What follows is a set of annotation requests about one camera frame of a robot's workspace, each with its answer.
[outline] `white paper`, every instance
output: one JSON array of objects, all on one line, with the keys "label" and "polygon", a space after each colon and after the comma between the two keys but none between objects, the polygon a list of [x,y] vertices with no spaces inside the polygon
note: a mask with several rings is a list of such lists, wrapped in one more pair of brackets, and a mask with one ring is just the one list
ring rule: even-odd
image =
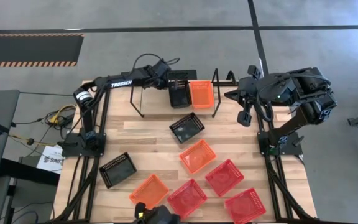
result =
[{"label": "white paper", "polygon": [[63,167],[62,149],[60,146],[45,146],[37,168],[60,174]]}]

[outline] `wooden table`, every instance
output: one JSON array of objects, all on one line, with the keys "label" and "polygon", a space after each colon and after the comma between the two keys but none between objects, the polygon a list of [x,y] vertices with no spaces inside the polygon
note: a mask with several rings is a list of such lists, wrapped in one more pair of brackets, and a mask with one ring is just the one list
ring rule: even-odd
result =
[{"label": "wooden table", "polygon": [[[254,118],[249,128],[245,128],[237,123],[237,114],[241,110],[241,107],[237,102],[223,96],[225,92],[233,89],[235,88],[221,87],[221,106],[216,117],[212,118],[210,115],[198,116],[205,125],[205,130],[184,144],[179,144],[169,129],[169,126],[178,121],[183,115],[167,113],[163,116],[146,115],[144,118],[141,118],[129,104],[130,88],[111,90],[106,121],[108,140],[104,156],[100,160],[100,166],[120,154],[128,152],[137,167],[137,172],[110,189],[106,188],[98,173],[91,222],[133,221],[135,205],[129,200],[129,195],[151,174],[156,174],[162,180],[170,189],[170,194],[191,178],[194,178],[201,186],[208,199],[186,221],[231,222],[232,220],[224,208],[224,200],[251,187],[256,189],[266,208],[266,213],[257,220],[274,220],[265,162],[259,153],[257,142],[257,131],[259,129],[256,114],[253,111]],[[140,103],[140,93],[141,89],[136,88],[134,95],[135,104]],[[168,94],[168,91],[161,92],[161,94]],[[158,95],[153,95],[153,97],[155,101],[158,101],[159,97],[166,98],[166,96]],[[101,114],[102,105],[100,103],[99,115]],[[164,111],[171,111],[169,103],[161,103],[159,107],[161,114],[164,114]],[[291,118],[290,115],[287,115],[288,108],[274,108],[274,111],[276,126],[282,125]],[[200,139],[206,140],[216,153],[217,158],[195,175],[190,175],[181,163],[179,153]],[[226,159],[231,159],[245,178],[223,197],[218,197],[204,177]],[[64,161],[54,203],[57,215],[66,206],[76,160],[77,158],[72,157]],[[294,156],[282,156],[282,161],[289,191],[306,212],[316,216],[308,179],[302,163]],[[81,163],[80,161],[72,196],[78,187]],[[88,170],[91,169],[92,163],[92,160],[90,160]],[[285,207],[282,195],[279,190],[278,192],[281,214],[284,217]],[[87,195],[88,193],[85,193],[81,203],[80,218],[85,215]],[[166,198],[162,200],[161,204],[166,205],[171,212],[173,211],[167,203]]]}]

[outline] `plastic basket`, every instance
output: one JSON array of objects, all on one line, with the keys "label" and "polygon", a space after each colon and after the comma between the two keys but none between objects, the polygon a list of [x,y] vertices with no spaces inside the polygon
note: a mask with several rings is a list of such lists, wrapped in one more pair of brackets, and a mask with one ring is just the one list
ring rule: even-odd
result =
[{"label": "plastic basket", "polygon": [[147,209],[152,209],[168,194],[168,187],[161,180],[152,174],[145,180],[131,195],[129,199],[133,203],[142,202]]},{"label": "plastic basket", "polygon": [[196,109],[214,106],[214,93],[211,81],[190,82],[191,101]]},{"label": "plastic basket", "polygon": [[100,167],[99,171],[104,184],[106,184],[106,187],[109,189],[134,174],[136,172],[136,167],[128,153],[125,152]]},{"label": "plastic basket", "polygon": [[180,80],[169,82],[169,101],[173,108],[184,108],[191,105],[189,82]]},{"label": "plastic basket", "polygon": [[216,194],[222,197],[244,179],[239,169],[228,159],[205,176]]},{"label": "plastic basket", "polygon": [[179,121],[173,123],[169,128],[178,138],[180,143],[184,143],[205,127],[194,113],[188,114]]},{"label": "plastic basket", "polygon": [[214,151],[205,140],[200,140],[179,155],[181,161],[191,174],[197,173],[216,158]]},{"label": "plastic basket", "polygon": [[253,188],[227,199],[224,204],[235,224],[247,223],[266,212]]},{"label": "plastic basket", "polygon": [[169,195],[167,201],[181,220],[184,220],[191,212],[200,207],[206,199],[207,197],[201,187],[195,180],[191,179]]}]

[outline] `concrete floor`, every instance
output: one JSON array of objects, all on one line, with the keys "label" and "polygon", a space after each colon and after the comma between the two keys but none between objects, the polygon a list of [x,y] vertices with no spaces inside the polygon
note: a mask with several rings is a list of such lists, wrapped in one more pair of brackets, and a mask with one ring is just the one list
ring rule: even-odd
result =
[{"label": "concrete floor", "polygon": [[[257,0],[260,26],[358,25],[358,0]],[[251,26],[242,0],[0,0],[0,29],[68,29],[158,26]],[[338,107],[329,121],[301,129],[305,164],[318,216],[358,223],[358,128],[346,118],[358,113],[358,30],[261,31],[269,72],[319,67],[333,83]],[[199,78],[232,70],[244,77],[259,67],[253,31],[93,33],[86,34],[78,65],[68,68],[0,68],[0,90],[71,94],[84,79],[128,71],[145,52],[170,59],[173,69],[197,69]],[[154,63],[150,58],[139,64]],[[72,103],[71,97],[21,94],[14,121],[44,116]],[[42,124],[15,133],[40,138]],[[51,131],[45,142],[59,140]],[[28,149],[9,141],[4,157],[17,159]],[[39,206],[48,217],[50,207]],[[21,223],[32,221],[25,218]]]}]

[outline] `black basket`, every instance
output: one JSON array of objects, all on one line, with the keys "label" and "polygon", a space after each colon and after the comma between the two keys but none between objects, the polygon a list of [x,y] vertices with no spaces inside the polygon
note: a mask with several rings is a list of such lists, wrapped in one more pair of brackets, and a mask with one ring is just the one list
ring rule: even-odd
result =
[{"label": "black basket", "polygon": [[186,115],[184,118],[169,126],[169,128],[173,131],[180,143],[184,143],[205,129],[204,125],[194,113]]},{"label": "black basket", "polygon": [[129,157],[128,152],[125,152],[100,167],[99,171],[106,187],[109,189],[134,174],[136,167]]},{"label": "black basket", "polygon": [[184,108],[191,105],[189,82],[180,80],[169,82],[169,101],[173,108]]}]

